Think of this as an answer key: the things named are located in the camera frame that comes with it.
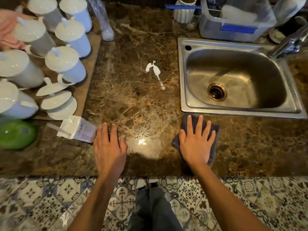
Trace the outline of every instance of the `stainless steel sink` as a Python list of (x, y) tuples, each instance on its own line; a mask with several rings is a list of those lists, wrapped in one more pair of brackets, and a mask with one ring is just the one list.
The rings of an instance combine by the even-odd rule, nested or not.
[(273, 47), (179, 38), (184, 112), (307, 118), (287, 62)]

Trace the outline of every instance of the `plastic storage box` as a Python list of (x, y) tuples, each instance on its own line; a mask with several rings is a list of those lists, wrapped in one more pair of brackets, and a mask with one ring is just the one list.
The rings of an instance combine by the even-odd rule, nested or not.
[(203, 38), (253, 42), (268, 28), (275, 26), (276, 18), (268, 0), (225, 0), (221, 11), (208, 10), (201, 0), (202, 17), (199, 22)]

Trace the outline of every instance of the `wooden board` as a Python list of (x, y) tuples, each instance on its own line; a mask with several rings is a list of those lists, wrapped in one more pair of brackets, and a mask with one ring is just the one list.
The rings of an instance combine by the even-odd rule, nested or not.
[[(75, 97), (77, 101), (77, 110), (75, 111), (75, 116), (80, 116), (83, 113), (83, 108), (87, 99), (92, 74), (94, 71), (94, 66), (97, 60), (99, 46), (101, 42), (101, 35), (97, 35), (94, 32), (90, 32), (87, 34), (90, 44), (91, 44), (91, 52), (90, 54), (81, 59), (82, 64), (84, 65), (87, 75), (85, 79), (82, 82), (79, 82), (73, 86), (69, 86), (66, 90), (69, 90), (72, 92), (73, 97)], [(63, 45), (63, 43), (59, 42), (57, 39), (55, 39), (56, 44)], [(31, 60), (38, 65), (44, 72), (46, 77), (49, 77), (51, 81), (57, 82), (57, 76), (58, 74), (55, 71), (50, 70), (46, 65), (44, 59), (39, 59), (30, 56)], [(45, 96), (36, 96), (36, 93), (39, 88), (33, 88), (29, 90), (24, 90), (26, 94), (31, 96), (39, 106), (41, 106), (42, 100), (45, 98)], [(31, 117), (31, 119), (39, 119), (39, 120), (53, 120), (48, 116), (48, 114), (44, 110), (39, 110), (34, 116)]]

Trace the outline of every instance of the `tile pattern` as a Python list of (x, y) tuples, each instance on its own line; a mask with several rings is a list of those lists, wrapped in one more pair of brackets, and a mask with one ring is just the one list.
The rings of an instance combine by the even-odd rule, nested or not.
[[(308, 177), (220, 178), (271, 230), (308, 230)], [(96, 178), (0, 178), (0, 230), (64, 231), (88, 198)], [(102, 230), (127, 230), (136, 177), (119, 179)], [(183, 230), (221, 228), (194, 177), (163, 177), (159, 185)]]

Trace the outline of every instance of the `person's left hand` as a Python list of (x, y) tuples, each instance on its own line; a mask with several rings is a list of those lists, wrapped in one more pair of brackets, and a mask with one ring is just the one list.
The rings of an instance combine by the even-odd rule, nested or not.
[(123, 138), (118, 142), (118, 127), (113, 126), (108, 135), (108, 125), (104, 123), (97, 129), (94, 139), (95, 162), (99, 176), (111, 176), (118, 180), (125, 166), (127, 144)]

